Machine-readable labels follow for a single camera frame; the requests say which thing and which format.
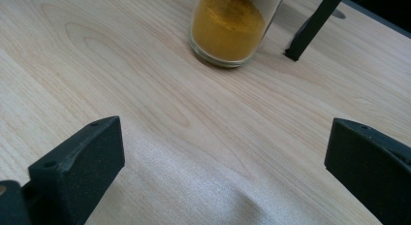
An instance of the transparent container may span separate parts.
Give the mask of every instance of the transparent container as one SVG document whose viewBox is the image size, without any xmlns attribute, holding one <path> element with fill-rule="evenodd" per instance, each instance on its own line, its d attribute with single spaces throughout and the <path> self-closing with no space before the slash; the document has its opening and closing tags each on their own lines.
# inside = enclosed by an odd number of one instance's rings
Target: transparent container
<svg viewBox="0 0 411 225">
<path fill-rule="evenodd" d="M 221 67 L 246 63 L 266 34 L 282 0 L 198 0 L 190 45 L 204 60 Z"/>
</svg>

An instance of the turmeric powder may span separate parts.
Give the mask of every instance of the turmeric powder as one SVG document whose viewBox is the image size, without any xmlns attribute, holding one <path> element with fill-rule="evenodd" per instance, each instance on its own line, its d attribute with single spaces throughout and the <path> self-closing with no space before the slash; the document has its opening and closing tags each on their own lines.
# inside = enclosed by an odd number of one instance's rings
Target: turmeric powder
<svg viewBox="0 0 411 225">
<path fill-rule="evenodd" d="M 200 0 L 193 16 L 192 40 L 222 61 L 242 61 L 260 43 L 265 22 L 249 0 Z"/>
</svg>

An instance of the yellow powder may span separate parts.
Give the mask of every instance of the yellow powder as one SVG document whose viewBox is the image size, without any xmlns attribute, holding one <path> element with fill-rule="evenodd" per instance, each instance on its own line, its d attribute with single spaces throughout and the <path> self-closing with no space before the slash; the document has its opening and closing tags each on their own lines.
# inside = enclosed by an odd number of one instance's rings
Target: yellow powder
<svg viewBox="0 0 411 225">
<path fill-rule="evenodd" d="M 248 57 L 264 31 L 263 16 L 249 0 L 200 0 L 192 25 L 199 48 L 227 61 Z"/>
</svg>

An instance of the jar of yellow powder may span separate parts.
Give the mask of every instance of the jar of yellow powder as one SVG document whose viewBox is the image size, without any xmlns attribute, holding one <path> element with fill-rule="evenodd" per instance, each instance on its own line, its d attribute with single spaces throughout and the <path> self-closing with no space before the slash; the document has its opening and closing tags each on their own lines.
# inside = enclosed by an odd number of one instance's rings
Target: jar of yellow powder
<svg viewBox="0 0 411 225">
<path fill-rule="evenodd" d="M 190 45 L 203 59 L 222 67 L 249 60 L 282 0 L 199 0 Z"/>
</svg>

